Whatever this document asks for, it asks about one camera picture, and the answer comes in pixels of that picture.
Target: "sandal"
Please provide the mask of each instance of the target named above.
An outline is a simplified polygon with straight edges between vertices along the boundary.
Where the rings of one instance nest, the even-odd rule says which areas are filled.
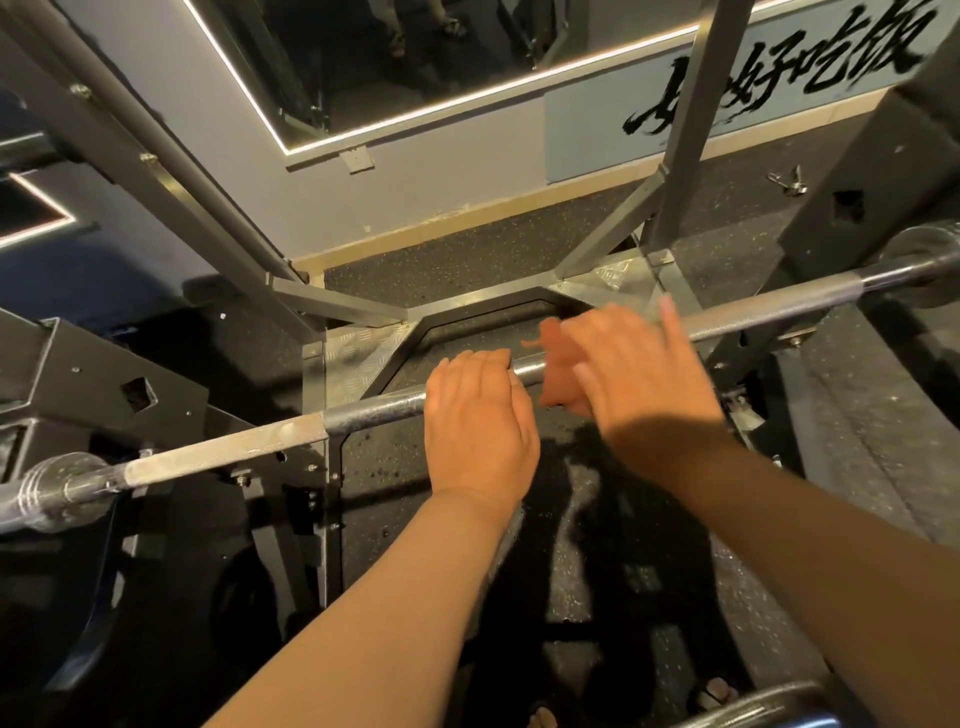
[[[453,40],[463,40],[469,34],[467,26],[460,22],[459,19],[448,15],[440,24],[441,32],[448,38]]]
[[[407,36],[403,31],[390,31],[390,42],[387,45],[390,57],[401,61],[407,57]]]

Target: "gray wall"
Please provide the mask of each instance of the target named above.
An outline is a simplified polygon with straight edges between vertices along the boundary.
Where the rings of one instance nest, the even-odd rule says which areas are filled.
[[[544,185],[537,98],[287,172],[281,153],[180,0],[61,0],[146,102],[289,257],[318,253]]]

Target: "right hand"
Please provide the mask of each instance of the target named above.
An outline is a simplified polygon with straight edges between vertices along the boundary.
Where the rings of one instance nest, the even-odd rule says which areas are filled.
[[[562,327],[587,354],[573,372],[604,440],[634,474],[674,491],[684,465],[733,439],[668,296],[660,316],[662,330],[610,304]]]

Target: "square hole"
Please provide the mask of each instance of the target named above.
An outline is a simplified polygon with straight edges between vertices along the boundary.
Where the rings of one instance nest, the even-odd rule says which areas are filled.
[[[833,193],[833,222],[859,225],[865,214],[862,189],[841,189]]]
[[[133,410],[134,415],[156,404],[154,388],[143,376],[138,376],[136,379],[121,384],[120,391],[123,393],[130,409]]]

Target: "mirror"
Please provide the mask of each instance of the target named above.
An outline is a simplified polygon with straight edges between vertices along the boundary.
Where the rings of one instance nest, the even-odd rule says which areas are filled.
[[[695,21],[701,0],[184,0],[287,148]]]

